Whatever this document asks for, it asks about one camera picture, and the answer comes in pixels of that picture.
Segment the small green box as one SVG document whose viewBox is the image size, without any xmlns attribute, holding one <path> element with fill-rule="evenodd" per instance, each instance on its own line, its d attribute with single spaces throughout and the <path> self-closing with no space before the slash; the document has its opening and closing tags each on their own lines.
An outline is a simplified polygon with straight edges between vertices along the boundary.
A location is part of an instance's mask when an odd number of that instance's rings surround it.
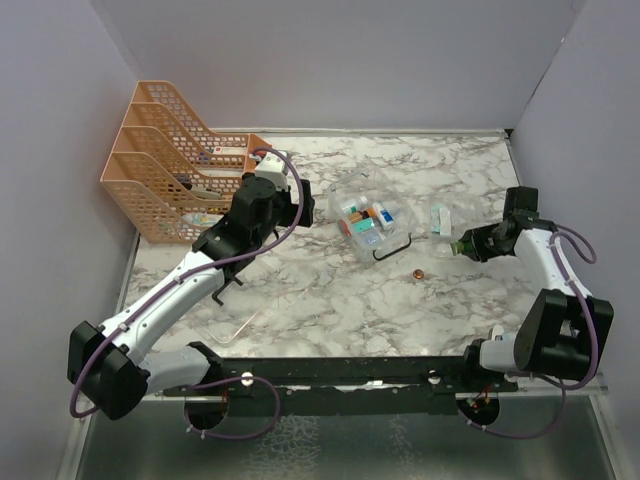
<svg viewBox="0 0 640 480">
<path fill-rule="evenodd" d="M 454 255 L 458 255 L 462 252 L 462 244 L 460 242 L 454 242 L 450 245 L 451 251 Z"/>
</svg>

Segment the white plastic bottle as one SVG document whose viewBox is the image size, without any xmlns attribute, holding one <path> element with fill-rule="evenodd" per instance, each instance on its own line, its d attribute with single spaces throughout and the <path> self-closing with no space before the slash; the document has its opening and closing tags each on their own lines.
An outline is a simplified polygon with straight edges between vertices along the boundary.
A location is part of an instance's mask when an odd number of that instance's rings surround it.
<svg viewBox="0 0 640 480">
<path fill-rule="evenodd" d="M 340 209 L 345 215 L 350 215 L 365 208 L 367 203 L 368 198 L 366 196 L 358 196 L 341 202 Z"/>
</svg>

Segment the clear teal pad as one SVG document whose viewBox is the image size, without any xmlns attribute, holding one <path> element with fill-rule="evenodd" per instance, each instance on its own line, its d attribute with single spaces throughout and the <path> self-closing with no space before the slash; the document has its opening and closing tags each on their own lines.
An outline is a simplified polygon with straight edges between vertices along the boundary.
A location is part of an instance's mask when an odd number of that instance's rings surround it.
<svg viewBox="0 0 640 480">
<path fill-rule="evenodd" d="M 442 204 L 436 204 L 430 210 L 431 232 L 441 236 L 452 235 L 452 221 L 450 210 Z"/>
</svg>

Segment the brown syrup bottle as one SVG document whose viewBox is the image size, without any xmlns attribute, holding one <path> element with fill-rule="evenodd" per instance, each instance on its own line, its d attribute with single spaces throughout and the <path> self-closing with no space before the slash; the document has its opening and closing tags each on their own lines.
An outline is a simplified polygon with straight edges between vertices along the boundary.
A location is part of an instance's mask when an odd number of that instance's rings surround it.
<svg viewBox="0 0 640 480">
<path fill-rule="evenodd" d="M 360 210 L 360 211 L 354 211 L 353 213 L 351 213 L 349 216 L 349 221 L 351 224 L 356 224 L 359 223 L 361 221 L 365 221 L 367 219 L 371 218 L 371 215 L 369 214 L 369 212 L 367 210 Z"/>
</svg>

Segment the clear medicine kit box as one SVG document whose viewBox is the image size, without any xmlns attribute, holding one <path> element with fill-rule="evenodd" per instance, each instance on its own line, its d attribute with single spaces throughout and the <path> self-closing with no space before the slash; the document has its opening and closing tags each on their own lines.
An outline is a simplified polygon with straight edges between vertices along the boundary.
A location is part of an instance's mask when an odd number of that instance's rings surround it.
<svg viewBox="0 0 640 480">
<path fill-rule="evenodd" d="M 330 218 L 363 262 L 383 261 L 409 248 L 421 232 L 434 255 L 451 258 L 451 245 L 482 220 L 481 202 L 469 194 L 429 194 L 412 207 L 399 182 L 374 167 L 331 184 L 328 208 Z"/>
</svg>

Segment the teal bandage packet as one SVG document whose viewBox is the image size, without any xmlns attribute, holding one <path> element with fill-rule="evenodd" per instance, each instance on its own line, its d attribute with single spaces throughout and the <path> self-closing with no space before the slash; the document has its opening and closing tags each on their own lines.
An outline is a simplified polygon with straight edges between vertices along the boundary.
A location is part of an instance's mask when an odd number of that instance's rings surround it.
<svg viewBox="0 0 640 480">
<path fill-rule="evenodd" d="M 375 228 L 375 223 L 372 218 L 366 218 L 352 224 L 353 231 L 358 234 L 374 228 Z"/>
</svg>

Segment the blue white gauze packet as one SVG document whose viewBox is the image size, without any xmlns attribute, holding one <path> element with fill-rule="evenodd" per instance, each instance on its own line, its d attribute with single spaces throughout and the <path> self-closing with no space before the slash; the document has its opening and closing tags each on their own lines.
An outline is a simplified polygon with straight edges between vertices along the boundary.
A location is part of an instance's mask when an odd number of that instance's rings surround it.
<svg viewBox="0 0 640 480">
<path fill-rule="evenodd" d="M 364 255 L 372 257 L 381 257 L 382 250 L 386 243 L 386 237 L 377 229 L 372 228 L 359 234 L 362 241 L 362 250 Z"/>
</svg>

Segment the blue white tube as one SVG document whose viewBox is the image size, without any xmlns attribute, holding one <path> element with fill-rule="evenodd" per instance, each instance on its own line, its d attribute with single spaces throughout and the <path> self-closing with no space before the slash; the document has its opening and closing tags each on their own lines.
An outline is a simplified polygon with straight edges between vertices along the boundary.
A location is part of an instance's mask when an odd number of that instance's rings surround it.
<svg viewBox="0 0 640 480">
<path fill-rule="evenodd" d="M 373 202 L 372 209 L 384 230 L 391 230 L 394 226 L 394 219 L 389 211 L 380 202 Z"/>
</svg>

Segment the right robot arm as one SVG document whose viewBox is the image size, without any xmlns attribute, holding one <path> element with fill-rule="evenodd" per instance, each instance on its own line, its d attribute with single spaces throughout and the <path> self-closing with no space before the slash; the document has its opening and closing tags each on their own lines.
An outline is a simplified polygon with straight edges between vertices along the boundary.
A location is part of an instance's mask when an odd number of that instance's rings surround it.
<svg viewBox="0 0 640 480">
<path fill-rule="evenodd" d="M 563 390 L 585 387 L 595 376 L 614 318 L 610 302 L 578 279 L 562 250 L 567 241 L 588 264 L 597 255 L 574 230 L 541 218 L 538 191 L 511 187 L 498 223 L 467 230 L 451 250 L 474 262 L 515 257 L 538 294 L 518 332 L 475 340 L 459 367 L 461 383 L 481 391 L 496 373 L 534 376 Z"/>
</svg>

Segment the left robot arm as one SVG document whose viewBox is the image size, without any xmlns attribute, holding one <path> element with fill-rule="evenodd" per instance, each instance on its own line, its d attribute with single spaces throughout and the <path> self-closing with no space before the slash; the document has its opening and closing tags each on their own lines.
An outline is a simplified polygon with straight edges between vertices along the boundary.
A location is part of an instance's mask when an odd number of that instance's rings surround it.
<svg viewBox="0 0 640 480">
<path fill-rule="evenodd" d="M 225 288 L 257 256 L 283 243 L 297 227 L 313 223 L 315 200 L 308 180 L 294 179 L 292 202 L 285 176 L 255 172 L 244 178 L 230 210 L 193 243 L 177 266 L 143 297 L 94 326 L 70 334 L 67 378 L 73 385 L 69 413 L 80 419 L 96 411 L 118 420 L 148 395 L 192 387 L 206 395 L 220 385 L 211 353 L 189 344 L 154 354 L 151 349 L 192 307 Z"/>
</svg>

